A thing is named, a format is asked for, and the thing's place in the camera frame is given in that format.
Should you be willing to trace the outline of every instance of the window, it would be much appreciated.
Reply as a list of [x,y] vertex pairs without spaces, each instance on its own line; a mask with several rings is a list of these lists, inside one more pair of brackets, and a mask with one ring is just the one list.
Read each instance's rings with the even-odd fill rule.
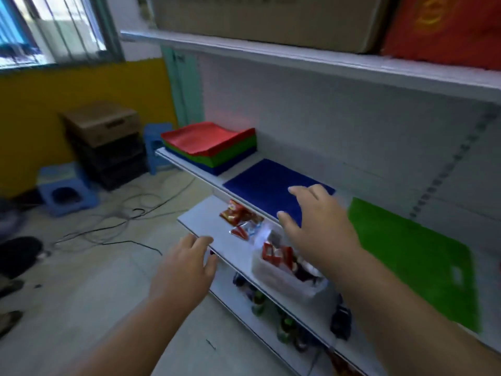
[[103,0],[0,0],[0,69],[119,58]]

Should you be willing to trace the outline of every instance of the teal door frame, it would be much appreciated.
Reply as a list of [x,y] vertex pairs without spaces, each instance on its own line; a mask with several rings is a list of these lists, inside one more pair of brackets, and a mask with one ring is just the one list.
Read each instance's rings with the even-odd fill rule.
[[204,94],[194,54],[162,47],[179,127],[205,120]]

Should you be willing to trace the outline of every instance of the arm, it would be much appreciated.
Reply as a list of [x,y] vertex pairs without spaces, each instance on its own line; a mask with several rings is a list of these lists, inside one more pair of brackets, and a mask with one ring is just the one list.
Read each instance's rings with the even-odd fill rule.
[[496,354],[360,246],[346,212],[321,185],[290,192],[301,206],[303,227],[284,212],[278,214],[281,225],[301,255],[342,292],[390,375],[501,374]]
[[150,375],[185,318],[204,299],[217,259],[204,254],[211,238],[180,240],[165,256],[148,298],[91,352],[68,368],[73,376]]

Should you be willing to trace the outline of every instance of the stool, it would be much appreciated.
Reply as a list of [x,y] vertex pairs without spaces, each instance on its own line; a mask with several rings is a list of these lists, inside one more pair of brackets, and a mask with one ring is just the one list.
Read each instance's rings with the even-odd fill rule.
[[99,204],[83,170],[76,162],[42,167],[37,187],[49,213],[61,216]]
[[144,127],[143,140],[144,145],[146,146],[146,156],[151,175],[156,174],[157,166],[170,164],[170,161],[157,156],[155,151],[163,147],[163,141],[160,135],[171,130],[171,123],[146,124]]

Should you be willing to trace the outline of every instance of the left hand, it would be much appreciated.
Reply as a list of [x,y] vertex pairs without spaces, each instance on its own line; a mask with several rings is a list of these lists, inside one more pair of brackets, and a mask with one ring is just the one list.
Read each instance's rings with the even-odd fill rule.
[[151,282],[149,298],[190,314],[209,292],[216,274],[216,255],[210,255],[204,266],[204,255],[212,242],[208,236],[197,239],[188,234],[182,238],[164,256]]

